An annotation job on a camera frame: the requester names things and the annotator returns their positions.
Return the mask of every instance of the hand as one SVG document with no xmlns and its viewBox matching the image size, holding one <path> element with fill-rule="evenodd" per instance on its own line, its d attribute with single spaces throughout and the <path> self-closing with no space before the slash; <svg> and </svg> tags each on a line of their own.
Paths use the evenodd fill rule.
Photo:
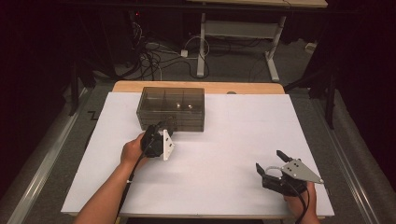
<svg viewBox="0 0 396 224">
<path fill-rule="evenodd" d="M 312 182 L 306 183 L 307 191 L 301 194 L 305 204 L 308 205 L 308 192 L 309 192 L 309 206 L 306 211 L 301 224 L 317 224 L 319 223 L 317 216 L 317 192 L 315 190 L 315 184 Z M 283 196 L 285 201 L 288 203 L 289 210 L 293 213 L 294 217 L 297 219 L 303 213 L 303 204 L 299 197 Z"/>
<path fill-rule="evenodd" d="M 120 157 L 120 165 L 125 165 L 127 167 L 134 167 L 140 155 L 142 154 L 140 140 L 142 139 L 143 135 L 144 133 L 139 134 L 135 140 L 127 142 L 124 145 Z M 147 162 L 147 160 L 148 158 L 143 158 L 139 162 L 138 167 L 141 167 L 144 163 Z"/>
</svg>

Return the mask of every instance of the cable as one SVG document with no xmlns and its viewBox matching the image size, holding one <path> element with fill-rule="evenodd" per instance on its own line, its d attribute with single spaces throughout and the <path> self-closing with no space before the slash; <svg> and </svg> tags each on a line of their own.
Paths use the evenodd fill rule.
<svg viewBox="0 0 396 224">
<path fill-rule="evenodd" d="M 202 40 L 204 40 L 205 42 L 206 42 L 206 44 L 207 44 L 207 53 L 205 54 L 205 56 L 209 53 L 209 49 L 210 49 L 210 47 L 209 47 L 209 43 L 204 39 L 204 38 L 201 38 L 200 36 L 198 36 L 198 35 L 195 35 L 195 36 L 193 36 L 192 38 L 190 38 L 187 42 L 186 42 L 186 44 L 184 45 L 184 49 L 186 49 L 187 48 L 187 45 L 190 43 L 190 41 L 192 41 L 193 39 L 195 39 L 195 38 L 199 38 L 199 39 L 202 39 Z"/>
<path fill-rule="evenodd" d="M 309 190 L 307 188 L 305 188 L 305 190 L 308 193 L 308 204 L 305 204 L 305 201 L 303 199 L 303 197 L 301 196 L 301 194 L 294 188 L 294 186 L 292 186 L 288 181 L 285 181 L 285 183 L 296 193 L 296 196 L 300 199 L 301 204 L 303 205 L 303 212 L 301 213 L 300 217 L 296 220 L 295 224 L 300 224 L 301 221 L 303 220 L 306 211 L 308 210 L 308 206 L 309 206 L 309 201 L 310 201 L 310 196 L 309 196 Z"/>
</svg>

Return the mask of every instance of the dark background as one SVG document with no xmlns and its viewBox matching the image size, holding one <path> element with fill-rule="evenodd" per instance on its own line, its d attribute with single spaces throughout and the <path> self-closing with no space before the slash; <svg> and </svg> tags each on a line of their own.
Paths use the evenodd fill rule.
<svg viewBox="0 0 396 224">
<path fill-rule="evenodd" d="M 396 145 L 395 2 L 328 2 L 329 8 L 340 10 L 364 6 L 364 13 L 332 19 L 294 15 L 293 20 L 287 20 L 281 40 L 320 41 L 306 76 L 326 62 L 340 58 L 337 89 L 395 189 L 396 175 L 392 174 Z M 80 16 L 75 12 L 50 1 L 1 3 L 0 197 L 62 109 L 71 62 L 89 59 L 108 71 L 113 69 L 113 63 L 127 63 L 132 53 L 125 12 L 86 10 Z M 175 48 L 180 47 L 186 36 L 199 33 L 199 14 L 150 13 L 142 11 L 139 18 L 142 26 L 170 41 Z"/>
</svg>

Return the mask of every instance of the white table surface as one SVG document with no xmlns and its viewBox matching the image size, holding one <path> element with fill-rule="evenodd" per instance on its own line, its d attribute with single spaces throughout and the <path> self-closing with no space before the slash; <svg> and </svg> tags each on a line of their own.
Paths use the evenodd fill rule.
<svg viewBox="0 0 396 224">
<path fill-rule="evenodd" d="M 107 96 L 63 213 L 80 211 L 118 165 L 124 143 L 142 132 L 136 115 L 140 95 Z M 290 217 L 282 195 L 262 187 L 255 163 L 283 166 L 276 155 L 282 150 L 320 175 L 286 94 L 206 94 L 205 131 L 174 133 L 172 139 L 176 147 L 169 161 L 150 159 L 135 174 L 122 216 Z M 318 215 L 333 216 L 324 186 L 316 187 Z"/>
</svg>

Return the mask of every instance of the plastic storage bin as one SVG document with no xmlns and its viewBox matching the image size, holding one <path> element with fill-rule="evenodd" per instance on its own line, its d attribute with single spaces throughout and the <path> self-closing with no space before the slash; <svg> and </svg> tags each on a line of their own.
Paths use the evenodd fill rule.
<svg viewBox="0 0 396 224">
<path fill-rule="evenodd" d="M 145 87 L 136 114 L 142 130 L 160 121 L 170 121 L 175 132 L 203 132 L 205 90 Z"/>
</svg>

